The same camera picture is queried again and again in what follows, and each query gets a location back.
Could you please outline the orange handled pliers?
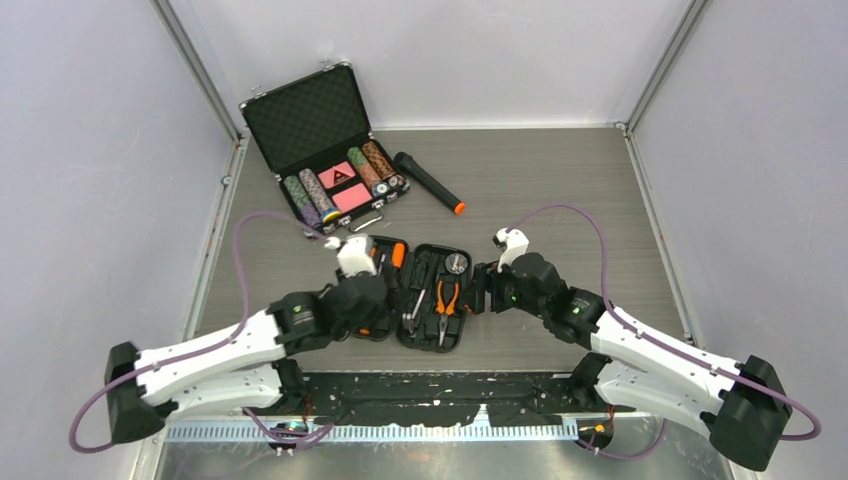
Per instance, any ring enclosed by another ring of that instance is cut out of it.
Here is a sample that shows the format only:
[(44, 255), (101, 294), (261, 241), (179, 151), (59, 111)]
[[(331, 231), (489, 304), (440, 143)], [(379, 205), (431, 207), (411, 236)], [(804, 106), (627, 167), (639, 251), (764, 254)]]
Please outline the orange handled pliers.
[(460, 281), (456, 276), (443, 277), (438, 281), (436, 312), (439, 316), (437, 323), (439, 346), (444, 344), (449, 319), (456, 310), (459, 291)]

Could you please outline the round tape measure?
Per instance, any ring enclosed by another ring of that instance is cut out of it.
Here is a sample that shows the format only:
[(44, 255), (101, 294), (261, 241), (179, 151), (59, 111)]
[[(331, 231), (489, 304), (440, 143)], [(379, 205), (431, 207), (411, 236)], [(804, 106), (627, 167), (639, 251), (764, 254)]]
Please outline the round tape measure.
[(463, 274), (469, 265), (469, 259), (466, 255), (459, 252), (449, 254), (444, 261), (445, 270), (453, 275)]

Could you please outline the black plastic tool case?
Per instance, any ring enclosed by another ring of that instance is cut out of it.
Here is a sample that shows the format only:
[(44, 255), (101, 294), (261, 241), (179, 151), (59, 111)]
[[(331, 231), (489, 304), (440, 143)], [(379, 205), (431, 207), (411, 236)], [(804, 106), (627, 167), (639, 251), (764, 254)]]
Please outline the black plastic tool case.
[[(383, 278), (388, 288), (388, 316), (374, 326), (373, 333), (370, 336), (360, 335), (358, 332), (352, 333), (352, 336), (370, 341), (382, 341), (393, 336), (407, 348), (435, 353), (453, 351), (460, 342), (465, 326), (466, 309), (463, 307), (461, 295), (472, 278), (470, 254), (456, 247), (436, 244), (421, 243), (412, 247), (406, 241), (392, 237), (374, 236), (372, 239), (374, 246), (378, 248), (376, 257), (372, 258), (377, 269), (377, 275)], [(400, 270), (391, 266), (391, 251), (393, 245), (397, 242), (403, 242), (407, 245), (406, 259)], [(461, 275), (453, 275), (445, 270), (445, 258), (455, 252), (466, 255), (469, 259), (468, 268)], [(415, 333), (410, 336), (404, 328), (404, 315), (413, 308), (415, 297), (419, 293), (418, 283), (423, 280), (425, 270), (431, 259), (437, 261), (437, 269), (432, 277), (432, 282), (426, 289), (416, 317)], [(436, 289), (438, 281), (448, 276), (459, 278), (460, 291), (455, 313), (449, 319), (444, 344), (439, 346)]]

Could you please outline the small claw hammer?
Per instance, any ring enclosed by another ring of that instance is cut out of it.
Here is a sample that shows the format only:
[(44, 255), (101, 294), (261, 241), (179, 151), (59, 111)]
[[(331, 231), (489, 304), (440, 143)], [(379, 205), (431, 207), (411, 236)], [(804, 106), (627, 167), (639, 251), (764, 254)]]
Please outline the small claw hammer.
[(431, 259), (429, 261), (428, 266), (427, 266), (425, 273), (424, 273), (424, 276), (423, 276), (423, 280), (418, 283), (419, 293), (415, 297), (415, 303), (413, 305), (413, 308), (408, 313), (406, 313), (404, 315), (404, 328), (407, 330), (407, 332), (410, 336), (412, 336), (415, 333), (415, 330), (416, 330), (415, 320), (416, 320), (416, 317), (417, 317), (418, 312), (420, 310), (420, 306), (423, 302), (423, 298), (425, 296), (426, 289), (427, 289), (428, 285), (432, 282), (432, 277), (436, 272), (436, 269), (437, 269), (436, 264), (437, 264), (437, 261), (435, 259)]

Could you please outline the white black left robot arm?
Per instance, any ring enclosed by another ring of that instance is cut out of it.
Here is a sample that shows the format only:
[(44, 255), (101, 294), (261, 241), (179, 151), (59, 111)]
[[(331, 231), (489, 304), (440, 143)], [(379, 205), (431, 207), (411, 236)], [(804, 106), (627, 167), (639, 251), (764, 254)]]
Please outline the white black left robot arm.
[(106, 393), (110, 440), (126, 444), (187, 415), (243, 408), (298, 412), (307, 398), (295, 355), (383, 320), (391, 296), (380, 276), (362, 274), (320, 291), (293, 292), (233, 325), (190, 341), (109, 352)]

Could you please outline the long black orange screwdriver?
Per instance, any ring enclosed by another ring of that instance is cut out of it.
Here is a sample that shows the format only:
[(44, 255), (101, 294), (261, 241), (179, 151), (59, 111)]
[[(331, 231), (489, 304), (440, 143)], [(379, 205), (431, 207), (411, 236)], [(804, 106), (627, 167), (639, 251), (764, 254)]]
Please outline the long black orange screwdriver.
[(400, 270), (405, 262), (407, 255), (407, 245), (403, 242), (397, 242), (393, 245), (391, 251), (391, 266)]

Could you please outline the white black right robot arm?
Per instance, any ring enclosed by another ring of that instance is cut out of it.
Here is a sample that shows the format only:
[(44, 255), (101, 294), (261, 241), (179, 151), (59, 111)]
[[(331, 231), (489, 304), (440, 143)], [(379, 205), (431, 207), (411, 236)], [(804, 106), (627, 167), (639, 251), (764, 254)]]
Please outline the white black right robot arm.
[(764, 471), (793, 413), (774, 367), (713, 355), (607, 307), (601, 296), (569, 286), (538, 253), (510, 265), (479, 263), (458, 300), (479, 314), (510, 309), (541, 319), (557, 339), (586, 349), (566, 380), (584, 410), (629, 407), (685, 426), (728, 460)]

